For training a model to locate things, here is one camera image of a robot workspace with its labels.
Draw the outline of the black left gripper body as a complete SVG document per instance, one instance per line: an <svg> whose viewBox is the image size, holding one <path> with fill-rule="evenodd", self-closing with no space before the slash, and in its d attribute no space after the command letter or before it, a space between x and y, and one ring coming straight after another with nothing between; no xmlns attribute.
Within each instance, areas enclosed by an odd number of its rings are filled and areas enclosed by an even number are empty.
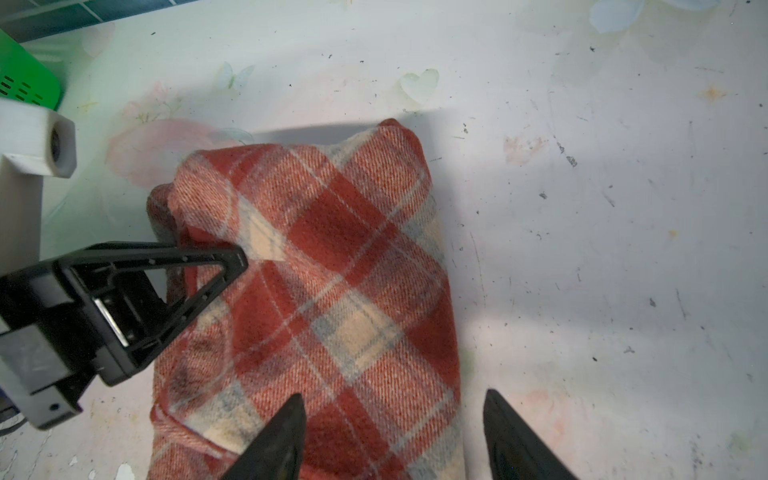
<svg viewBox="0 0 768 480"><path fill-rule="evenodd" d="M1 278L1 389L35 428L83 412L94 353L77 294L51 263Z"/></svg>

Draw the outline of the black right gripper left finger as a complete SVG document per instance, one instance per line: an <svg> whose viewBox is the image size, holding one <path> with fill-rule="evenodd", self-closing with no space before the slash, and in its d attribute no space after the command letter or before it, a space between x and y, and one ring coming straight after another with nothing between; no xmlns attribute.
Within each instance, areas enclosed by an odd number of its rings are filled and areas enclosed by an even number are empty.
<svg viewBox="0 0 768 480"><path fill-rule="evenodd" d="M267 422L222 480L297 480L303 463L306 410L295 393Z"/></svg>

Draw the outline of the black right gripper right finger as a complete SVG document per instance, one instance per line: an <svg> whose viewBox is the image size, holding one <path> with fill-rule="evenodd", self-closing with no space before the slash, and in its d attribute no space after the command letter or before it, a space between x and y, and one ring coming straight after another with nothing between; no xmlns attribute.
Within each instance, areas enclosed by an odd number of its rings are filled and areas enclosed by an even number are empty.
<svg viewBox="0 0 768 480"><path fill-rule="evenodd" d="M493 480L577 479L495 389L486 392L483 429Z"/></svg>

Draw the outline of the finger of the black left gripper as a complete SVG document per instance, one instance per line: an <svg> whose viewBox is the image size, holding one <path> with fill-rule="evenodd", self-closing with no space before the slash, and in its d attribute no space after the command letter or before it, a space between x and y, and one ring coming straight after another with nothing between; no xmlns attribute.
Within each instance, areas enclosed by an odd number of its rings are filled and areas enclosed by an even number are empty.
<svg viewBox="0 0 768 480"><path fill-rule="evenodd" d="M145 370L247 266L237 246L153 242L100 243L56 261L109 386Z"/></svg>

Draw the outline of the red plaid skirt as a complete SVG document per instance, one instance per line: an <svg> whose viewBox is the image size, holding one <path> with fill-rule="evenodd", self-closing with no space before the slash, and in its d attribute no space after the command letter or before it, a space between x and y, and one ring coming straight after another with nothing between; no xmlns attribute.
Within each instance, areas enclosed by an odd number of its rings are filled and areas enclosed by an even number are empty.
<svg viewBox="0 0 768 480"><path fill-rule="evenodd" d="M462 479L457 335L418 137L192 153L156 236L240 246L247 270L155 361L152 479L218 479L293 394L304 479Z"/></svg>

